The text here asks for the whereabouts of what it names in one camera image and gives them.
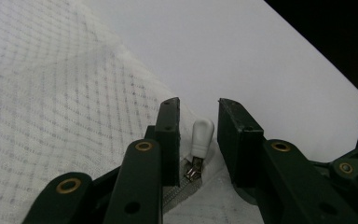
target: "metal screw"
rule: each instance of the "metal screw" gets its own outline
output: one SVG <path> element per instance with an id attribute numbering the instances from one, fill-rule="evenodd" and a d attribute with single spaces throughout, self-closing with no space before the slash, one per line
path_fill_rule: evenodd
<path id="1" fill-rule="evenodd" d="M 287 146 L 285 143 L 282 143 L 282 142 L 271 143 L 271 146 L 275 150 L 278 150 L 278 151 L 281 151 L 281 152 L 288 152 L 291 149 L 289 146 Z"/>
<path id="2" fill-rule="evenodd" d="M 151 149 L 152 147 L 153 147 L 153 145 L 149 142 L 140 142 L 135 145 L 135 148 L 140 151 L 147 151 L 147 150 Z"/>
<path id="3" fill-rule="evenodd" d="M 346 163 L 346 162 L 342 162 L 339 165 L 339 169 L 347 175 L 349 175 L 353 172 L 353 167 L 349 163 Z"/>
<path id="4" fill-rule="evenodd" d="M 81 181 L 79 179 L 69 178 L 58 184 L 56 190 L 60 194 L 67 194 L 77 190 L 80 187 L 80 184 Z"/>

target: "white fabric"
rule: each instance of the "white fabric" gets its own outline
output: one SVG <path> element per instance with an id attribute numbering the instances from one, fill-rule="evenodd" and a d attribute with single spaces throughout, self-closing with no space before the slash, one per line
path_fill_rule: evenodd
<path id="1" fill-rule="evenodd" d="M 0 223 L 22 222 L 58 175 L 118 167 L 173 96 L 77 1 L 0 1 Z"/>

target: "dark background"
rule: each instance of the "dark background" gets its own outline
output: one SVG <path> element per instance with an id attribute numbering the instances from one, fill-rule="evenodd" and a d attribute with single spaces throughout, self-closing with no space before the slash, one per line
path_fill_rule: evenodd
<path id="1" fill-rule="evenodd" d="M 358 0 L 266 2 L 358 89 Z"/>

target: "white cloth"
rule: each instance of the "white cloth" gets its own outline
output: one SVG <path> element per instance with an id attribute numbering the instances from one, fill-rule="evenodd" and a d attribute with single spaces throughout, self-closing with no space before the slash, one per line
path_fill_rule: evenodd
<path id="1" fill-rule="evenodd" d="M 244 201 L 232 187 L 216 139 L 204 165 L 201 188 L 165 214 L 164 224 L 263 223 L 258 207 Z"/>
<path id="2" fill-rule="evenodd" d="M 22 222 L 58 175 L 118 167 L 173 96 L 76 0 L 0 1 L 0 223 Z"/>

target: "table surface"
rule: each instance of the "table surface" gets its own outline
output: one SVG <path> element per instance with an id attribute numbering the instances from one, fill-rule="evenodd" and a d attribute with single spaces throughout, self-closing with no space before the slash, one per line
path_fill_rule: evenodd
<path id="1" fill-rule="evenodd" d="M 311 160 L 355 147 L 358 90 L 264 1 L 86 4 L 197 115 L 229 98 Z"/>

